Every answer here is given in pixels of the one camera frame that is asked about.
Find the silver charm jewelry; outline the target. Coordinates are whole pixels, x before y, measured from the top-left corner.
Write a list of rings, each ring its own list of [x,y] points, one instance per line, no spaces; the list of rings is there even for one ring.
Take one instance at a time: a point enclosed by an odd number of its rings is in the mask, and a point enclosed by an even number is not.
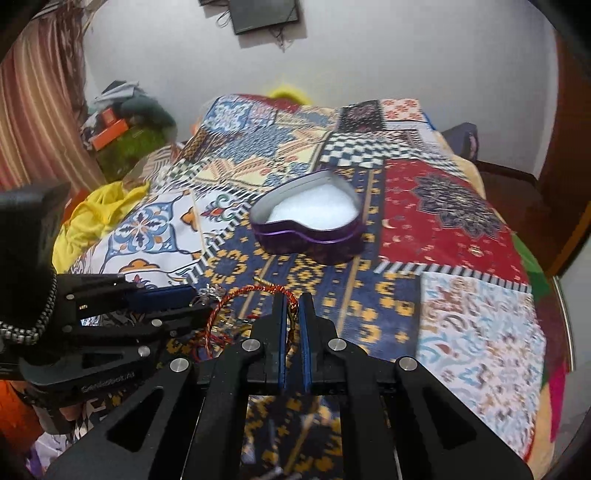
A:
[[[226,295],[226,291],[219,285],[207,284],[204,287],[194,287],[195,295],[191,299],[189,306],[209,306],[221,302]]]

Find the dark bag beside bed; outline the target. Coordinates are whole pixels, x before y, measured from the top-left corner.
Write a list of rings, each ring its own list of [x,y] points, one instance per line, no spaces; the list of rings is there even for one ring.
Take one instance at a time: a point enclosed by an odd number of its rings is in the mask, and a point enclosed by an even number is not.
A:
[[[443,131],[442,135],[455,155],[472,162],[478,160],[480,143],[476,124],[464,122]]]

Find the small black wall monitor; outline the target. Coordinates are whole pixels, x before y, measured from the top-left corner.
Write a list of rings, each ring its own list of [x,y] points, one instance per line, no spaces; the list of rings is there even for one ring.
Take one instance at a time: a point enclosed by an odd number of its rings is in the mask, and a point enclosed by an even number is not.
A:
[[[296,0],[230,0],[228,10],[236,35],[298,21]]]

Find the pile of clothes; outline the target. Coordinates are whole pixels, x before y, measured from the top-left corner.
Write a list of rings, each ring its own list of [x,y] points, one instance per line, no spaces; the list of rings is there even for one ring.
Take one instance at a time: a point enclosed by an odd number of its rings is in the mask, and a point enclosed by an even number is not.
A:
[[[124,119],[132,125],[162,130],[167,138],[173,138],[177,133],[173,117],[138,82],[116,80],[89,101],[88,117],[80,127],[82,139],[89,140],[106,127],[101,114],[107,109],[113,111],[116,120]]]

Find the yellow cloth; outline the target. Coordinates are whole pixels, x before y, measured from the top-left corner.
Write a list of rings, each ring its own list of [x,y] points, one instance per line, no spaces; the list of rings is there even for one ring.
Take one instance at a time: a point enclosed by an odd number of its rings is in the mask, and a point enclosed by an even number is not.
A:
[[[108,235],[147,195],[149,183],[113,182],[89,193],[62,224],[53,246],[56,272],[65,273],[90,247]]]

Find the striped red curtain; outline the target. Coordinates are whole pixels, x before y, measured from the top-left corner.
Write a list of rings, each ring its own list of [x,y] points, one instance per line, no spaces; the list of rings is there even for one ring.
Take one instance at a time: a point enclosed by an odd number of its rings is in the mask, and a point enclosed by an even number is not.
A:
[[[72,190],[105,183],[80,135],[84,96],[83,7],[64,1],[31,20],[1,61],[1,189],[61,180]]]

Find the wooden wardrobe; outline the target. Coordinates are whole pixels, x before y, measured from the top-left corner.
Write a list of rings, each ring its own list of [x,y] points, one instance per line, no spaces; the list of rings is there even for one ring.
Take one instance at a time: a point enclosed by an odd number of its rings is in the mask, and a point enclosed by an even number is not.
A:
[[[553,40],[557,107],[540,176],[477,163],[489,200],[548,277],[568,268],[590,233],[590,71],[559,34]]]

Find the green bag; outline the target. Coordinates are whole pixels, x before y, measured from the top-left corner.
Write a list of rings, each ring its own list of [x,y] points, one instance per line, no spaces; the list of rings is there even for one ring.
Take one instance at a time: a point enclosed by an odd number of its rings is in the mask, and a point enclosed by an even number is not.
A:
[[[167,144],[164,133],[151,127],[134,126],[96,154],[107,183],[123,177],[146,155]]]

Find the orange box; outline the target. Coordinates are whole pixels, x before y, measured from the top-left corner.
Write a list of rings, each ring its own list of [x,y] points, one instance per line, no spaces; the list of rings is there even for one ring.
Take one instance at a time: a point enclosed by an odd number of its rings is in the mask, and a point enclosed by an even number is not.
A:
[[[128,130],[127,122],[124,119],[115,121],[103,131],[91,138],[91,144],[95,151],[102,150],[108,144],[116,140]]]

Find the colourful patchwork bedspread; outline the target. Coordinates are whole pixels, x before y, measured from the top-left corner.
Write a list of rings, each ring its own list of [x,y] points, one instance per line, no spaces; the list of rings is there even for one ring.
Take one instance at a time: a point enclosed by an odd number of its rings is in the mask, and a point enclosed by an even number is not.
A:
[[[309,293],[346,340],[417,354],[535,478],[550,470],[564,391],[550,285],[415,99],[221,96],[183,148],[79,204],[53,263],[235,294],[211,333],[168,343],[184,356],[245,335],[273,288]]]

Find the purple heart-shaped tin box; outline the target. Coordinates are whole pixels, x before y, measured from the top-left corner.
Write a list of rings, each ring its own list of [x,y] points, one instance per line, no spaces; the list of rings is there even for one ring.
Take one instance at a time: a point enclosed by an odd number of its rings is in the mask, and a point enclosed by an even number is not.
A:
[[[347,263],[363,252],[363,205],[347,180],[321,170],[291,180],[256,200],[249,223],[273,255],[304,254],[325,265]]]

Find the yellow round object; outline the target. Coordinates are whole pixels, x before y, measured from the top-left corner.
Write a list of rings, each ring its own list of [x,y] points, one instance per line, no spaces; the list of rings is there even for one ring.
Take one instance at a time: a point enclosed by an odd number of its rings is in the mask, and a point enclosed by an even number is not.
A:
[[[290,101],[298,105],[311,105],[312,101],[310,96],[295,88],[289,84],[283,84],[279,87],[274,88],[266,94],[267,97],[274,100],[285,100]]]

